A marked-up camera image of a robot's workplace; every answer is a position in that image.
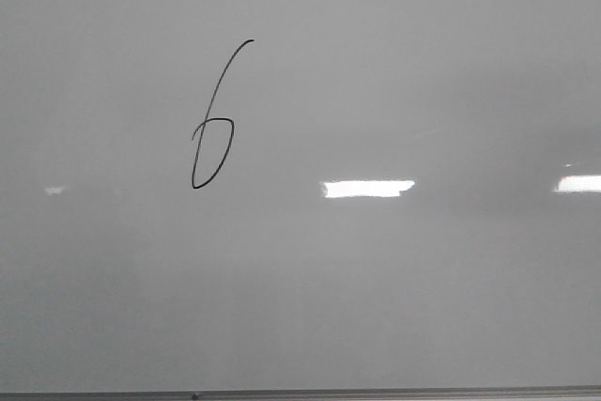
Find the white glossy whiteboard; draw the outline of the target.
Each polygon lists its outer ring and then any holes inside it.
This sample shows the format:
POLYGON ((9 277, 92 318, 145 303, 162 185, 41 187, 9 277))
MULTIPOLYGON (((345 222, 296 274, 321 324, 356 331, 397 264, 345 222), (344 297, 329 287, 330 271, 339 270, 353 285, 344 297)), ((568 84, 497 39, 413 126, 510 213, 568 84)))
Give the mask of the white glossy whiteboard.
POLYGON ((600 0, 1 0, 1 388, 596 385, 600 0))

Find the grey aluminium whiteboard frame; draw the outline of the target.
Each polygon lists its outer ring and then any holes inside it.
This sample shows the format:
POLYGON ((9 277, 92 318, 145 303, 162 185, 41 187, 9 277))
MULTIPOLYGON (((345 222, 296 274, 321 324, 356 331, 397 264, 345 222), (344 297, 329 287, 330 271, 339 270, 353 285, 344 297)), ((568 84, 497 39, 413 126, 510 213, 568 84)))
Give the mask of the grey aluminium whiteboard frame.
POLYGON ((2 393, 3 400, 598 400, 598 385, 319 389, 242 391, 135 391, 2 393))

